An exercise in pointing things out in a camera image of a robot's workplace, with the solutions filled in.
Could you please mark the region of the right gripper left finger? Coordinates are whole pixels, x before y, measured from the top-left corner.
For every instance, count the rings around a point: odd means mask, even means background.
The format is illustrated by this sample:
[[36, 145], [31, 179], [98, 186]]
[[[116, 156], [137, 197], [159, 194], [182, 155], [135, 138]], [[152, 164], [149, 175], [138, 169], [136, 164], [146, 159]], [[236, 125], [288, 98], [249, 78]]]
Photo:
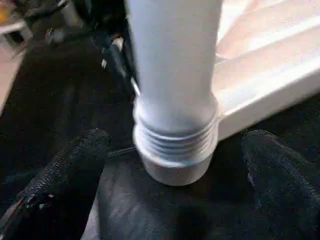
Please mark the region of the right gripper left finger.
[[16, 196], [0, 219], [0, 238], [81, 239], [110, 145], [99, 128], [74, 138]]

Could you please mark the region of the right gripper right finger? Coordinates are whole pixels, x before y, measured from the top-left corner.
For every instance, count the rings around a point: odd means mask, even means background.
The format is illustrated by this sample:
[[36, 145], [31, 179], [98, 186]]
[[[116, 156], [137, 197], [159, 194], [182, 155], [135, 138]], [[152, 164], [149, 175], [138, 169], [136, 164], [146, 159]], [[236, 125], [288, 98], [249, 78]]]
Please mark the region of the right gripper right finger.
[[320, 167], [276, 135], [253, 130], [242, 137], [256, 207], [277, 240], [320, 238]]

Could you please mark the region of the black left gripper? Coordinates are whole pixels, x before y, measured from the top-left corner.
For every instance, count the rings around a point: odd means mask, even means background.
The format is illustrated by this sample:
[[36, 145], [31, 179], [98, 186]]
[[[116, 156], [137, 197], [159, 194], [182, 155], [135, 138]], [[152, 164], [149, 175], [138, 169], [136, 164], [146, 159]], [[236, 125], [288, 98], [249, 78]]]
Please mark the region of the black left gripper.
[[[123, 58], [132, 54], [131, 37], [125, 2], [123, 0], [76, 0], [75, 8], [84, 22], [75, 39], [91, 38], [93, 45], [102, 52], [102, 67], [107, 69], [119, 87], [129, 96], [140, 95], [133, 74]], [[121, 38], [119, 49], [114, 40]]]

